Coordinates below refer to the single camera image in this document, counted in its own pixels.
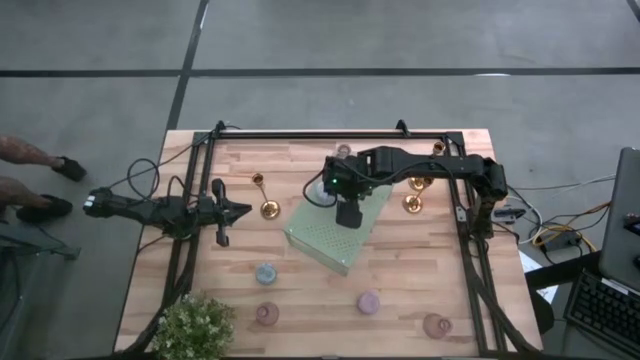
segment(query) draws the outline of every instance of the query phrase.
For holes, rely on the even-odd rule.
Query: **keyboard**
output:
[[[564,318],[640,358],[640,296],[583,272],[573,283]]]

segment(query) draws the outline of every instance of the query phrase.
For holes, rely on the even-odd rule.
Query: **yellow cable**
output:
[[[566,224],[564,225],[552,225],[552,226],[545,226],[545,229],[542,231],[538,231],[538,233],[536,234],[537,236],[533,239],[532,244],[534,246],[540,247],[545,243],[548,243],[550,241],[552,241],[553,239],[555,239],[556,237],[558,237],[561,233],[563,232],[567,232],[567,231],[575,231],[574,228],[572,228],[571,223],[573,223],[574,221],[576,221],[577,219],[579,219],[582,216],[585,215],[590,215],[593,213],[597,213],[600,210],[606,208],[607,206],[609,206],[611,204],[611,202],[606,202],[606,203],[602,203],[600,205],[597,205],[581,214],[578,214],[576,216],[574,216],[571,220],[569,220]],[[556,231],[557,233],[554,235],[549,236],[547,239],[545,239],[544,241],[542,240],[541,236],[542,234],[545,234],[549,231]],[[591,241],[589,241],[589,239],[587,239],[586,237],[584,237],[580,232],[576,231],[576,233],[578,233],[582,239],[584,240],[584,242],[587,244],[587,246],[589,246],[589,249],[591,249],[592,252],[597,251],[596,247],[593,245],[593,243]]]

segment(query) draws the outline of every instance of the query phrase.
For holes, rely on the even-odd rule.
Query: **butcher block table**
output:
[[[468,154],[494,157],[488,130],[455,131],[463,132]],[[161,161],[189,146],[193,136],[194,131],[169,131]],[[415,191],[407,181],[396,184],[346,277],[287,242],[282,229],[304,201],[302,186],[318,173],[325,156],[334,153],[340,144],[348,144],[352,152],[387,145],[429,154],[434,141],[216,140],[210,179],[221,178],[225,182],[229,200],[253,206],[250,213],[227,229],[229,247],[216,244],[217,226],[204,228],[200,235],[192,292],[204,293],[235,308],[235,341],[228,356],[477,355],[448,180],[436,179],[423,192],[424,208],[418,214],[409,214],[402,207],[402,199]],[[171,176],[185,177],[188,159],[187,151],[160,167],[157,196],[166,194]],[[198,159],[193,189],[199,186],[204,156],[201,154]],[[260,214],[264,199],[251,182],[255,173],[264,175],[269,200],[281,205],[276,219],[265,220]],[[466,204],[462,186],[460,190]],[[181,195],[182,189],[174,186],[172,192]],[[140,246],[159,236],[160,230],[145,228]],[[542,348],[513,236],[496,232],[489,242],[498,302],[525,338]],[[116,350],[131,344],[159,308],[170,253],[171,240],[165,239],[138,255]],[[255,269],[263,263],[272,264],[278,271],[276,282],[270,286],[255,279]],[[379,293],[380,309],[375,315],[364,315],[356,307],[359,294],[369,289]],[[255,320],[256,307],[265,301],[274,302],[280,309],[280,318],[271,327]],[[482,308],[492,349],[495,339],[491,321],[484,305]],[[433,340],[425,335],[422,322],[429,313],[451,320],[453,328],[443,339]]]

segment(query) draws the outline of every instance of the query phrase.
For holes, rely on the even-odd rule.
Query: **leaves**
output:
[[[217,360],[233,342],[233,308],[203,295],[185,295],[158,322],[153,349],[165,360]]]

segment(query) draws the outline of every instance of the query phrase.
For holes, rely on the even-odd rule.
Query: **black shoe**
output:
[[[43,198],[51,200],[51,205],[46,208],[36,208],[23,206],[16,211],[16,217],[26,223],[39,224],[48,220],[63,217],[71,212],[73,205],[67,200],[63,200],[51,195],[41,195]]]
[[[64,165],[59,168],[51,168],[53,171],[73,181],[80,181],[87,175],[87,170],[80,166],[77,161],[71,160],[66,156],[60,156],[60,159],[64,160]]]

